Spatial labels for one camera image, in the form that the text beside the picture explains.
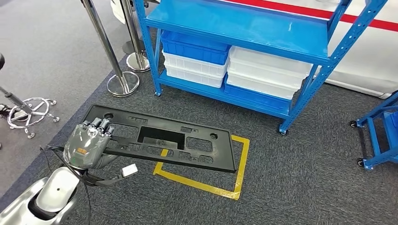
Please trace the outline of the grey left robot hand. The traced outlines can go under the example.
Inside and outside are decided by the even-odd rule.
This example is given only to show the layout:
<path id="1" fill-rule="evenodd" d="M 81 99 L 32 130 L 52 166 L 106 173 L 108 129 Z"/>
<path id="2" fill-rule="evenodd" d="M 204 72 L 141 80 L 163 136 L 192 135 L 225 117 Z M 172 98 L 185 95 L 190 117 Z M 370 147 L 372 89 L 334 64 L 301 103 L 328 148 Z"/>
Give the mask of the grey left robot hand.
<path id="1" fill-rule="evenodd" d="M 64 146 L 63 159 L 80 170 L 101 169 L 116 160 L 117 155 L 104 152 L 115 129 L 109 123 L 97 117 L 76 125 Z"/>

